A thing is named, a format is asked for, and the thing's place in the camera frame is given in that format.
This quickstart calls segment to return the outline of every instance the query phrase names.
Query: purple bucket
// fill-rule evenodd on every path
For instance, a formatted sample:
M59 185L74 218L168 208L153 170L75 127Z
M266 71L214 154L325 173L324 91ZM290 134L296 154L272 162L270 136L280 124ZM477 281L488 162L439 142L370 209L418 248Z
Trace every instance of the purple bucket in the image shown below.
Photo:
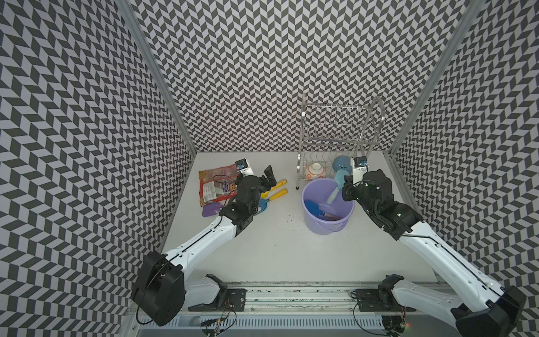
M303 221L308 229L316 234L327 235L338 232L346 226L348 219L354 212L354 201L344 201L341 193L337 194L331 205L326 200L337 187L337 182L333 179L318 178L309 182L301 193L301 204L303 205ZM320 210L336 215L340 220L327 221L312 215L305 207L305 200L312 200L320 206Z

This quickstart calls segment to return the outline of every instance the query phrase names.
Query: snack bag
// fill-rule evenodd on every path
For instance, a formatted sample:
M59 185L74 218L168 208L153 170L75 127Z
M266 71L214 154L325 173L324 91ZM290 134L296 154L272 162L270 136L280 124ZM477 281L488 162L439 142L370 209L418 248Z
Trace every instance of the snack bag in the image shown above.
M201 207L212 202L230 199L236 195L238 192L236 192L235 180L238 174L236 164L198 171Z

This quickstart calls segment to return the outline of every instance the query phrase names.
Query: chevron patterned wall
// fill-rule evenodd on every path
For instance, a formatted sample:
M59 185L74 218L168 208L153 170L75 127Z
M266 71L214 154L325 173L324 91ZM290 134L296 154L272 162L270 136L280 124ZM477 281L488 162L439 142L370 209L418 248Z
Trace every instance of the chevron patterned wall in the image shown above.
M539 6L487 2L397 160L429 221L539 314ZM515 336L539 336L525 320Z
M192 158L112 0L0 13L0 335L114 333Z
M212 152L298 150L303 93L354 105L380 95L387 149L468 1L132 4L197 150Z

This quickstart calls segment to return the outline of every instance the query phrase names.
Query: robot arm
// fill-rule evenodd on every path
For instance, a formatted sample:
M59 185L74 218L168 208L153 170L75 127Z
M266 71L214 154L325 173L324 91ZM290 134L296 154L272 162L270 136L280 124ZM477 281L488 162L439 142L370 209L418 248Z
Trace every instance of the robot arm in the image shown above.
M378 287L381 302L420 310L455 327L463 337L507 336L520 319L524 294L483 274L420 214L396 202L391 180L382 170L369 172L365 157L354 158L351 164L353 174L345 177L342 189L344 200L356 200L375 224L425 260L458 294L443 294L393 274Z
M276 185L271 166L266 176L253 175L246 159L236 162L240 172L237 194L208 227L180 246L164 254L151 252L139 269L131 299L159 326L168 323L181 308L208 304L222 308L226 284L213 275L188 280L189 275L208 255L239 235L258 211L260 195Z

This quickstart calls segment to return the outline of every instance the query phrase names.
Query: white table surface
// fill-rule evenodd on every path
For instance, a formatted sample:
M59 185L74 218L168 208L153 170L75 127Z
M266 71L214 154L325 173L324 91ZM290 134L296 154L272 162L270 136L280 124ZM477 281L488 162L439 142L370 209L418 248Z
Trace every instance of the white table surface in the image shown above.
M301 191L296 190L297 153L198 153L163 252L179 246L209 225L198 203L198 171L234 164L248 158L254 173L271 165L277 181L285 178L288 194L268 204L263 213L233 240L199 264L191 277L215 274L225 282L241 281L381 281L399 274L411 281L435 282L430 266L403 244L376 226L356 204L346 227L337 233L317 235L303 223ZM391 173L382 152L372 152L369 170ZM402 201L393 184L395 200Z

